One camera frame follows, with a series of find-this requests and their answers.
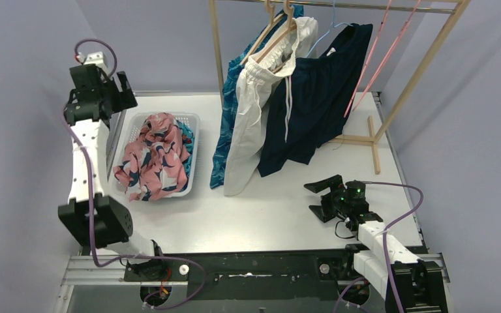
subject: wooden clothes rack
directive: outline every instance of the wooden clothes rack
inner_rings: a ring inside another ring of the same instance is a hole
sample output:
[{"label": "wooden clothes rack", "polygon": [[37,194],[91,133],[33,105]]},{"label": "wooden clothes rack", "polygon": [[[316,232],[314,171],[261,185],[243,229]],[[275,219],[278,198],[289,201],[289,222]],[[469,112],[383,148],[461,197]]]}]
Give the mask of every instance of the wooden clothes rack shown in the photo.
[{"label": "wooden clothes rack", "polygon": [[[241,1],[241,2],[264,2],[264,0],[220,0],[220,1]],[[271,0],[272,3],[283,3],[283,0]],[[470,4],[471,0],[425,0],[425,2],[430,3],[455,3],[454,8],[450,9],[441,9],[441,8],[418,8],[416,12],[422,13],[435,13],[435,14],[449,14],[446,23],[441,28],[439,34],[423,56],[421,63],[417,66],[416,71],[406,84],[404,90],[402,90],[401,95],[399,96],[397,102],[395,103],[391,113],[385,118],[381,127],[375,131],[375,126],[373,123],[373,117],[369,116],[367,119],[369,135],[368,136],[351,136],[351,135],[340,135],[336,138],[330,140],[330,142],[335,143],[347,143],[352,145],[367,145],[371,146],[372,149],[372,157],[374,164],[375,174],[379,174],[381,172],[381,166],[379,163],[379,154],[377,145],[379,140],[385,134],[389,125],[393,122],[398,112],[401,110],[402,105],[408,100],[408,97],[418,84],[419,79],[422,77],[427,67],[433,61],[433,58],[441,48],[444,41],[447,39],[448,34],[454,28],[454,25],[458,22],[467,6]],[[316,6],[316,7],[331,7],[333,3],[328,2],[318,2],[318,1],[291,1],[291,4],[295,5],[304,5],[304,6]],[[218,29],[218,16],[216,13],[216,0],[208,0],[209,10],[210,10],[210,20],[212,24],[212,37],[214,41],[214,52],[216,55],[216,68],[218,72],[218,83],[220,86],[220,95],[222,95],[222,88],[224,86],[224,72],[222,69],[222,55],[220,51],[220,33]],[[351,3],[336,3],[336,7],[338,8],[356,8],[356,9],[369,9],[369,10],[385,10],[385,5],[361,5],[361,4],[351,4]],[[395,7],[392,6],[389,8],[390,10],[395,11],[412,11],[412,7]]]}]

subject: laundry basket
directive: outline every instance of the laundry basket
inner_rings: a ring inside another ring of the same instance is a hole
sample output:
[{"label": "laundry basket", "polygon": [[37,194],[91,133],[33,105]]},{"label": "laundry basket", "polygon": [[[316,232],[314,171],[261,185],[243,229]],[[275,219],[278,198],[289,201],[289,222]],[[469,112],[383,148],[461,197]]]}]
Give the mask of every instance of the laundry basket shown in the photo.
[{"label": "laundry basket", "polygon": [[[159,112],[146,112],[146,113],[139,113],[136,114],[130,121],[128,121],[128,127],[126,128],[129,133],[126,134],[124,138],[124,142],[122,144],[119,144],[117,149],[116,149],[116,155],[114,156],[114,166],[119,165],[122,160],[122,156],[124,155],[124,149],[126,145],[130,142],[135,141],[137,137],[139,137],[139,133],[141,131],[141,127],[143,126],[143,123],[149,117],[149,115],[156,114]],[[193,185],[193,179],[195,177],[195,168],[196,168],[196,161],[197,161],[197,150],[198,150],[198,140],[199,140],[199,127],[200,127],[200,118],[198,115],[194,113],[187,113],[187,112],[167,112],[172,114],[175,119],[178,121],[186,124],[191,128],[193,131],[193,134],[195,136],[194,138],[194,148],[193,148],[193,158],[191,159],[191,171],[189,172],[189,181],[187,182],[187,187],[185,188],[184,191],[181,192],[174,192],[172,194],[169,194],[165,196],[164,198],[173,198],[173,197],[183,197],[186,194],[188,194],[191,191],[191,187]],[[125,190],[126,188],[120,184],[120,182],[114,177],[114,174],[112,174],[113,177],[111,179],[114,180],[114,191],[119,193],[119,194],[124,194],[125,195]]]}]

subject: lavender wall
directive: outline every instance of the lavender wall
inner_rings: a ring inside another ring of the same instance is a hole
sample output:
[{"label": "lavender wall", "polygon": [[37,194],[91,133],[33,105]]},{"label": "lavender wall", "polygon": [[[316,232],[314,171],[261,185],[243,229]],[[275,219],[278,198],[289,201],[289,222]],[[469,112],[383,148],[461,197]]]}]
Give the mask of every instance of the lavender wall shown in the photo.
[{"label": "lavender wall", "polygon": [[[206,0],[77,0],[96,36],[116,50],[120,64],[135,90],[217,91],[218,79],[212,31]],[[262,3],[216,1],[224,77],[228,61],[237,57],[267,25]],[[387,0],[337,0],[340,3],[386,5]],[[415,1],[393,0],[393,5],[413,6]],[[337,21],[373,23],[375,31],[383,10],[337,9]],[[318,20],[319,33],[329,28],[333,11],[305,7],[305,15]],[[377,65],[401,30],[409,12],[390,12],[376,53],[367,71],[366,86]],[[389,60],[373,90],[381,90],[400,59],[409,38],[424,14],[416,14],[400,48]],[[323,52],[339,32],[331,32],[319,45]]]},{"label": "lavender wall", "polygon": [[0,312],[52,312],[77,249],[57,217],[72,177],[58,117],[92,36],[73,0],[0,0]]},{"label": "lavender wall", "polygon": [[[443,24],[427,16],[382,93],[384,111]],[[426,200],[426,242],[444,253],[457,312],[501,312],[501,1],[475,0],[390,128]]]}]

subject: white tabletop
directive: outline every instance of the white tabletop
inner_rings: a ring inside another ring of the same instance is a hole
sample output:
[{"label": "white tabletop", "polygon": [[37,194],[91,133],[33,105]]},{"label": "white tabletop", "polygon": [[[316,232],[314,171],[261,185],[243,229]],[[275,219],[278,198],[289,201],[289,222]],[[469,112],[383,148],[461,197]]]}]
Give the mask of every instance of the white tabletop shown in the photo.
[{"label": "white tabletop", "polygon": [[[221,106],[219,94],[138,97],[139,106],[127,111],[119,142],[124,142],[132,116],[148,112],[191,112],[201,119],[197,168],[193,187],[182,198],[155,202],[129,202],[123,194],[112,194],[131,212],[134,228],[154,239],[164,253],[248,252],[276,250],[316,250],[344,248],[356,241],[333,234],[336,219],[322,223],[308,208],[320,204],[320,197],[303,188],[305,183],[341,174],[343,181],[387,181],[401,179],[385,137],[379,144],[381,174],[375,175],[370,147],[328,143],[316,150],[308,166],[288,161],[283,169],[261,178],[256,171],[246,189],[227,198],[222,187],[209,187],[212,155],[219,138]],[[344,128],[345,134],[367,135],[367,117],[381,125],[371,94],[353,112]],[[118,164],[123,147],[118,147]],[[114,177],[110,178],[110,190]],[[410,209],[403,188],[367,187],[370,210],[386,222]],[[416,224],[408,217],[392,228],[392,233],[406,246],[420,246]],[[343,225],[339,234],[350,235]]]}]

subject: navy blue shorts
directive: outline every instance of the navy blue shorts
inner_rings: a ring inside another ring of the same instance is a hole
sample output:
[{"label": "navy blue shorts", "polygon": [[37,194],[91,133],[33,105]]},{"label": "navy blue shorts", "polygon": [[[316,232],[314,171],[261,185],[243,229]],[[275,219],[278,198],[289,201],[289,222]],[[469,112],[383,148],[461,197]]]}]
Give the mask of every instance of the navy blue shorts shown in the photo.
[{"label": "navy blue shorts", "polygon": [[258,171],[281,170],[287,160],[308,164],[317,147],[342,134],[344,112],[358,83],[373,26],[343,29],[317,59],[297,58],[286,137],[286,82],[269,99],[266,140]]}]

